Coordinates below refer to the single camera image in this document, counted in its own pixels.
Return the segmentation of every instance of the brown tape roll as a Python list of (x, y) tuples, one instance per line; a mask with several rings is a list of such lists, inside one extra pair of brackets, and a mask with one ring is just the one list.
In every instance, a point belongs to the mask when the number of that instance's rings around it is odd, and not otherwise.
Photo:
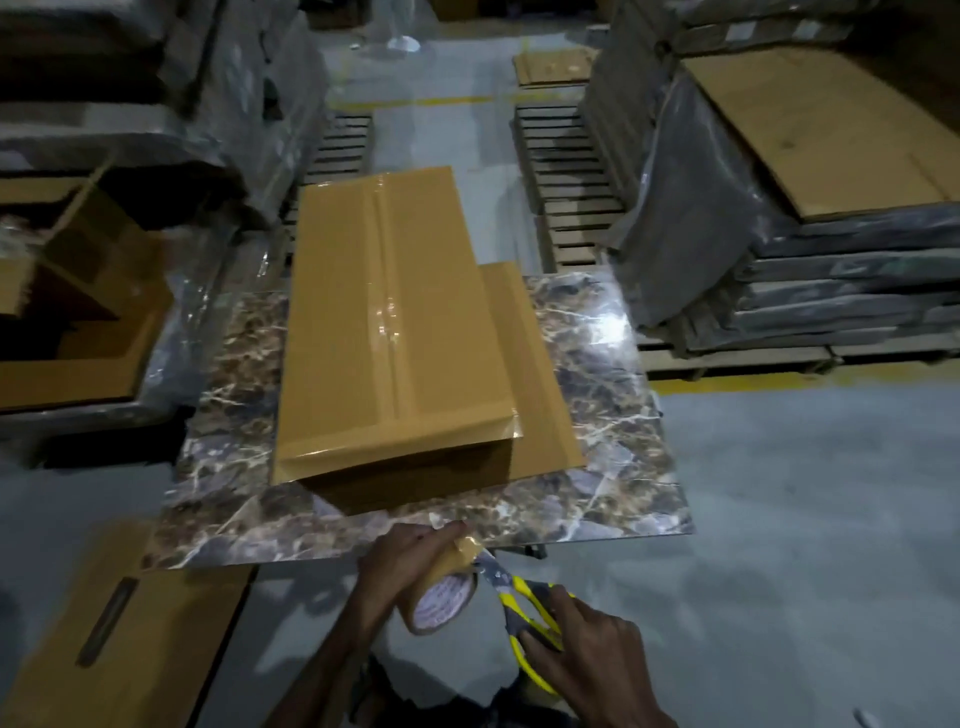
[(415, 635), (429, 635), (463, 611), (477, 588), (472, 564), (483, 548), (472, 536), (457, 539), (400, 596), (397, 606), (407, 629)]

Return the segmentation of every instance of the gray floor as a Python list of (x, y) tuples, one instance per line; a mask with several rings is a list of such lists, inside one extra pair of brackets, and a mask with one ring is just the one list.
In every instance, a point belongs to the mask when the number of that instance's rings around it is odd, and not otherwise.
[[(403, 65), (327, 51), (347, 103), (491, 96), (376, 111), (380, 169), (449, 163), (481, 261), (537, 269), (509, 133), (510, 56), (562, 35), (434, 44)], [(350, 54), (357, 58), (350, 62)], [(561, 581), (645, 635), (682, 726), (960, 725), (960, 385), (677, 395), (668, 441), (697, 534), (552, 546), (523, 575)], [(62, 602), (89, 529), (150, 513), (169, 469), (0, 477), (0, 694)], [(201, 716), (254, 726), (323, 638), (353, 566), (263, 567)], [(390, 623), (377, 651), (420, 704), (489, 700), (516, 673), (489, 590), (425, 638)]]

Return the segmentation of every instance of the scissors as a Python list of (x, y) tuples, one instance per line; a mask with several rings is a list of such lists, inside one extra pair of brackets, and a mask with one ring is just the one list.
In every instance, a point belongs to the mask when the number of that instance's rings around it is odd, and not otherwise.
[[(547, 649), (554, 652), (564, 651), (564, 642), (561, 637), (560, 625), (554, 618), (553, 613), (547, 608), (550, 603), (550, 587), (542, 581), (527, 581), (519, 576), (514, 576), (496, 560), (488, 549), (480, 552), (480, 555), (474, 560), (473, 565), (484, 578), (489, 581), (496, 589), (497, 596), (503, 604), (503, 611), (507, 621), (507, 635), (510, 637), (510, 647), (514, 650), (514, 657), (520, 665), (520, 669), (527, 673), (531, 680), (543, 690), (552, 695), (556, 695), (550, 684), (547, 683), (537, 672), (530, 667), (527, 662), (526, 654), (523, 652), (523, 646), (520, 644), (520, 635), (523, 632), (529, 632), (533, 637)], [(517, 596), (523, 596), (534, 605), (538, 614), (545, 624), (531, 619), (524, 614)]]

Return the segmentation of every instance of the table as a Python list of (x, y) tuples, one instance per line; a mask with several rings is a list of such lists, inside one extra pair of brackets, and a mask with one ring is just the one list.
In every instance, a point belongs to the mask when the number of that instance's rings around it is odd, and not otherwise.
[(598, 269), (525, 281), (585, 468), (351, 517), (296, 481), (270, 485), (288, 295), (247, 294), (190, 422), (144, 566), (331, 558), (394, 522), (465, 519), (496, 547), (691, 533), (612, 275)]

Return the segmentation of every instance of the hand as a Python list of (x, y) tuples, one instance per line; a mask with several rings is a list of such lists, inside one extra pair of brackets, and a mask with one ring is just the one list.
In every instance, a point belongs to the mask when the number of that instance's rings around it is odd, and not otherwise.
[(416, 582), (445, 548), (468, 532), (463, 521), (436, 530), (428, 525), (394, 523), (358, 564), (357, 584), (350, 598), (361, 609), (365, 622), (375, 626), (386, 619), (400, 593)]
[(564, 651), (520, 635), (530, 666), (587, 728), (676, 728), (654, 697), (640, 630), (598, 612), (561, 586), (550, 590)]

